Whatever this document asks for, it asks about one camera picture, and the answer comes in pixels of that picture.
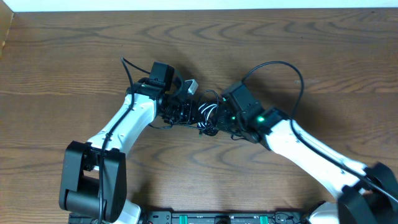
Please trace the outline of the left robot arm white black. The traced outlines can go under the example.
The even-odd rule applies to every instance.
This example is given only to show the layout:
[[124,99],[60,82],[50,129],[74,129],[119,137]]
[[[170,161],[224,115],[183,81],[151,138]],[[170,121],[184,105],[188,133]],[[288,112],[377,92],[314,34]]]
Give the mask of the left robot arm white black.
[[187,80],[169,95],[169,86],[136,82],[99,133],[67,146],[58,203],[70,212],[70,222],[140,222],[141,207],[127,199],[126,156],[157,115],[173,124],[185,119],[184,101],[197,86],[195,80]]

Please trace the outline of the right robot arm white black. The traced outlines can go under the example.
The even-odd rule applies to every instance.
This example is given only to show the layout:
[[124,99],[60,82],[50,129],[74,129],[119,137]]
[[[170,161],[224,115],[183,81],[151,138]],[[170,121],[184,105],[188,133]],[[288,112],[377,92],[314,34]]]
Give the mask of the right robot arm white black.
[[289,159],[329,191],[336,201],[317,205],[306,223],[397,223],[397,179],[386,165],[368,167],[334,151],[276,108],[222,106],[212,120],[217,129]]

